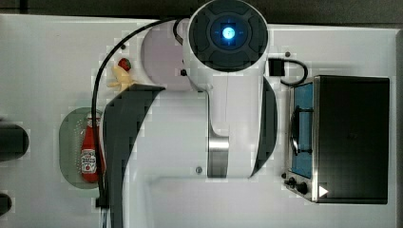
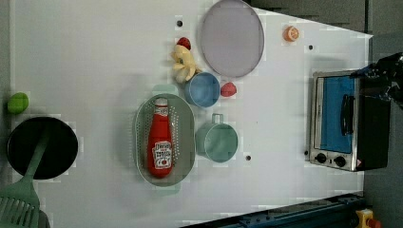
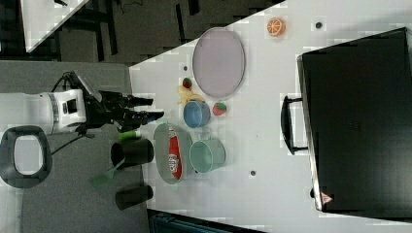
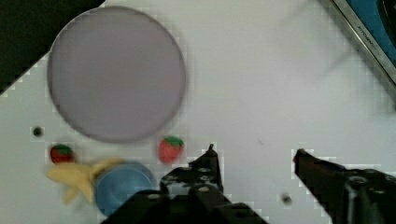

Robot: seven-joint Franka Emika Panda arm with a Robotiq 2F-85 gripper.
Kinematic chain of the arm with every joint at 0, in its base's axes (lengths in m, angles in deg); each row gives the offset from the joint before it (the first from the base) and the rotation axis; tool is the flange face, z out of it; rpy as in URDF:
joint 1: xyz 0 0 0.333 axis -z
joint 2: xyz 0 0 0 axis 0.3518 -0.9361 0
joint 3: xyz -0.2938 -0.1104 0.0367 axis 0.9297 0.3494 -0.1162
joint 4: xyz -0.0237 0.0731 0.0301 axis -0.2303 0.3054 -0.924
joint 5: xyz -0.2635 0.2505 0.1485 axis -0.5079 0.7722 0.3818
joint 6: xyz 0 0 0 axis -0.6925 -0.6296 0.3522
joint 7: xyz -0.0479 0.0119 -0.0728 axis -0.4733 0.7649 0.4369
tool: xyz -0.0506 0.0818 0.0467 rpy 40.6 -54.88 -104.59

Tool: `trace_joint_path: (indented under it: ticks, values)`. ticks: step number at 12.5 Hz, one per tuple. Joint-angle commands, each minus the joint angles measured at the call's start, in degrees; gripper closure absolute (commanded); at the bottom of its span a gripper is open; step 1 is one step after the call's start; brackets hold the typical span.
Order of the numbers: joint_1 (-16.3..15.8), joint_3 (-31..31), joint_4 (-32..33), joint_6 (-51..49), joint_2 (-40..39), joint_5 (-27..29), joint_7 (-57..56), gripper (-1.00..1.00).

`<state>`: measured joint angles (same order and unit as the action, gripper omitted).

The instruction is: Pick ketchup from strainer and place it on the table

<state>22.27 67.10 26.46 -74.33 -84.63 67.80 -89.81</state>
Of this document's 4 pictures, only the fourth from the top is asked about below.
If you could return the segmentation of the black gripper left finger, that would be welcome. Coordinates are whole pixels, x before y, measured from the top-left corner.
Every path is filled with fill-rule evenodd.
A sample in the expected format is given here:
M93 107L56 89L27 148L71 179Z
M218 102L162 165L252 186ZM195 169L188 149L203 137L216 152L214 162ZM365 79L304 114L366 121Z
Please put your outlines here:
M219 156L210 145L186 167L177 167L158 190L138 191L101 224L268 224L245 203L223 193Z

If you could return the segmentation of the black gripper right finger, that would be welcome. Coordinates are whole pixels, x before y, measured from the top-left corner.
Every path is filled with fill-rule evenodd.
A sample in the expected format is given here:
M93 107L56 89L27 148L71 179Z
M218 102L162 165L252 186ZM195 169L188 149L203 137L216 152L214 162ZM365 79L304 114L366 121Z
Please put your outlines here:
M396 224L396 182L376 169L347 169L297 150L294 173L332 224Z

